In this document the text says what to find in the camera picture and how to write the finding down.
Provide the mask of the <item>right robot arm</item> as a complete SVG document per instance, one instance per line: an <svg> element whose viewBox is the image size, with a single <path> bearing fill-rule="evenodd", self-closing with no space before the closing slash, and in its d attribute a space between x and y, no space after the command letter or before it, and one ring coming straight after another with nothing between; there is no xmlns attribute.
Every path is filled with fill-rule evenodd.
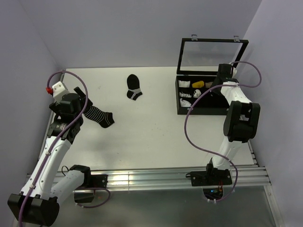
<svg viewBox="0 0 303 227"><path fill-rule="evenodd" d="M220 170L230 168L243 143L254 138L257 132L260 105L250 101L243 93L237 79L233 78L234 67L231 64L219 64L217 77L211 87L218 95L222 95L229 104L223 123L224 139L210 163L214 168L205 172L205 180L216 184L222 177Z"/></svg>

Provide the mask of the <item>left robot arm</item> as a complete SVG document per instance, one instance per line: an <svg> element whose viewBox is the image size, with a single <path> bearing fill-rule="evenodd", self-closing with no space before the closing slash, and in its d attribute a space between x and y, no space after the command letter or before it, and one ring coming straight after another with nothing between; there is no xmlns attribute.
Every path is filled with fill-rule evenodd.
<svg viewBox="0 0 303 227"><path fill-rule="evenodd" d="M88 166L73 165L67 175L53 185L59 166L73 144L83 124L82 110L92 102L79 87L64 94L58 103L50 104L55 113L50 125L43 153L27 183L18 194L11 194L8 206L21 223L50 227L56 220L60 204L77 188L92 184Z"/></svg>

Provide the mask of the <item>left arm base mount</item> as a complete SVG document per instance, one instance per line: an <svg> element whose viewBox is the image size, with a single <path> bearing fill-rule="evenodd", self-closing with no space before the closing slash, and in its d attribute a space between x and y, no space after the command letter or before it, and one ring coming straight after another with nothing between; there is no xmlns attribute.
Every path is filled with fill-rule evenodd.
<svg viewBox="0 0 303 227"><path fill-rule="evenodd" d="M87 185L78 187L74 192L74 201L76 206L91 209L100 207L107 203L111 197L111 192L107 189L107 177L108 175L91 175ZM107 192L107 197L102 203L91 206L85 205L85 203L92 203L96 196L96 192L100 191Z"/></svg>

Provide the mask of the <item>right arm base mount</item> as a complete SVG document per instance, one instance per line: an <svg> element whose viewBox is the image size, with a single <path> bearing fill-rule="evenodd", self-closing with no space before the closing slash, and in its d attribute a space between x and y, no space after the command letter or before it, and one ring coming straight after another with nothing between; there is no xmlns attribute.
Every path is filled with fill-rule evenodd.
<svg viewBox="0 0 303 227"><path fill-rule="evenodd" d="M206 166L205 171L192 171L186 174L193 187L211 186L203 189L204 196L210 200L219 200L223 197L223 186L232 185L232 177L228 169L218 170L212 164Z"/></svg>

